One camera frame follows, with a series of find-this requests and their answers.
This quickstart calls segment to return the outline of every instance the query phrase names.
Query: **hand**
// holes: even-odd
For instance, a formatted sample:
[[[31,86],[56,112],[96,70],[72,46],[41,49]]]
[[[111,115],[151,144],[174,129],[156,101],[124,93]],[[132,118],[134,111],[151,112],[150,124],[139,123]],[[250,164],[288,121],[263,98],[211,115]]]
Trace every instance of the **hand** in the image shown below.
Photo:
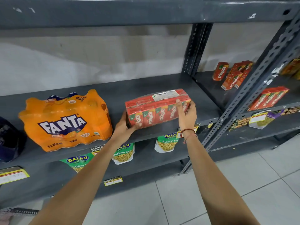
[[[116,124],[115,130],[110,138],[110,141],[115,142],[118,146],[125,143],[131,134],[142,126],[141,123],[137,123],[130,129],[126,126],[126,111],[123,112],[120,121]]]
[[[194,129],[195,122],[197,119],[197,112],[196,112],[196,105],[193,102],[193,100],[191,100],[190,106],[189,106],[188,110],[186,111],[186,113],[184,113],[183,108],[182,108],[182,103],[179,99],[176,99],[176,106],[178,109],[178,121],[179,121],[179,127],[181,128],[181,130]],[[193,132],[186,130],[182,134],[184,137],[186,137],[186,135],[188,135],[190,133],[193,133]]]

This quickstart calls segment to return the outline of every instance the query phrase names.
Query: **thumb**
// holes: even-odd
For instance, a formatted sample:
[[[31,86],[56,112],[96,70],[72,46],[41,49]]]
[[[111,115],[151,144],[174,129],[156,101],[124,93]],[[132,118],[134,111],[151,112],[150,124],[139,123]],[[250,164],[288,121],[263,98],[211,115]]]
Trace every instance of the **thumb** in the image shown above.
[[[131,128],[129,128],[127,131],[130,132],[130,134],[132,134],[135,130],[137,130],[138,128],[140,128],[142,126],[141,123],[137,123],[134,126],[132,126]]]
[[[178,109],[178,116],[179,117],[185,116],[180,99],[176,99],[176,106]]]

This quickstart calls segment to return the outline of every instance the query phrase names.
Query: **person's left hand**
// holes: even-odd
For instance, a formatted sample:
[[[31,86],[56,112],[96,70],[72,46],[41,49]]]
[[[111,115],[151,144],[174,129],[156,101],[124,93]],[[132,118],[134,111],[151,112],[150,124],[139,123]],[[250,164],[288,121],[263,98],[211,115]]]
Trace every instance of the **person's left hand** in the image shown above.
[[[131,128],[127,128],[126,126],[126,111],[123,112],[120,121],[116,124],[115,130],[110,138],[111,141],[115,142],[119,146],[125,143],[131,134],[142,126],[141,123],[137,123]]]

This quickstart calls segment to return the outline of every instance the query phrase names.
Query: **person's left arm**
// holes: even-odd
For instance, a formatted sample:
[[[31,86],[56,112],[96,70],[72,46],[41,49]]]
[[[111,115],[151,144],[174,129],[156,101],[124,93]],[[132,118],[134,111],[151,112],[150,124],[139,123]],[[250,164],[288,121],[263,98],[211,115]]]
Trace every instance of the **person's left arm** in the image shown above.
[[[80,225],[88,213],[104,173],[115,151],[139,125],[126,127],[126,112],[115,127],[111,139],[96,156],[69,181],[31,221],[29,225]]]

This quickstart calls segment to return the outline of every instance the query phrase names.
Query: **shelving unit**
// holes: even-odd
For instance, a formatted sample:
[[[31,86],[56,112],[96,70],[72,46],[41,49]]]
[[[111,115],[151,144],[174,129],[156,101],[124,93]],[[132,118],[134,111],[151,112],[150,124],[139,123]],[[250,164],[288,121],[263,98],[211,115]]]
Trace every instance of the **shelving unit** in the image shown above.
[[[196,123],[200,126],[214,123],[208,133],[198,136],[214,161],[273,149],[281,143],[273,136],[300,129],[299,113],[282,116],[263,130],[242,127],[228,132],[227,129],[236,118],[254,113],[247,112],[246,107],[267,87],[265,82],[275,77],[276,68],[283,67],[297,55],[299,11],[299,0],[0,0],[0,29],[6,35],[15,33],[14,29],[29,28],[193,24],[181,73],[2,96],[0,116],[23,130],[18,113],[25,109],[27,98],[44,100],[49,95],[65,96],[72,91],[84,95],[89,89],[96,89],[107,103],[115,126],[125,109],[125,101],[182,88],[196,103]],[[262,21],[278,21],[283,25],[239,89],[224,91],[220,87],[222,82],[212,80],[213,71],[197,72],[213,23]],[[286,76],[274,78],[268,87],[282,85],[290,91],[271,110],[300,106],[297,83]],[[102,183],[97,197],[188,172],[191,162],[182,140],[172,152],[160,154],[154,150],[158,136],[177,132],[178,127],[178,120],[173,120],[135,131],[127,142],[135,143],[133,160],[121,165],[111,161],[104,176],[104,180],[122,176],[123,182],[109,187]],[[106,142],[98,140],[46,153],[27,139],[18,158],[0,163],[0,169],[21,166],[30,174],[29,178],[0,187],[0,209],[56,194],[76,174],[59,160],[89,153],[90,148]]]

